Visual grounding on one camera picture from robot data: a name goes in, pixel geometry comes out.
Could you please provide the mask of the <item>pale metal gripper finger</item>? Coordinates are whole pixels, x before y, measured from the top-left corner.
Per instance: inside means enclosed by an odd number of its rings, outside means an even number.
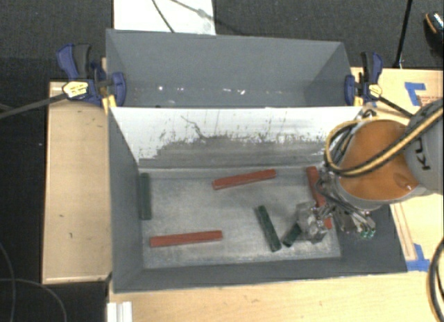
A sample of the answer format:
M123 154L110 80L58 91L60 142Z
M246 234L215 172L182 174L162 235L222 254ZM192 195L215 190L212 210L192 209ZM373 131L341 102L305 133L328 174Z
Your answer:
M307 222L305 228L305 239L312 244L320 243L328 233L328 229L321 220L311 220Z
M315 202L308 201L297 205L296 222L299 226L318 225L321 222L317 215Z

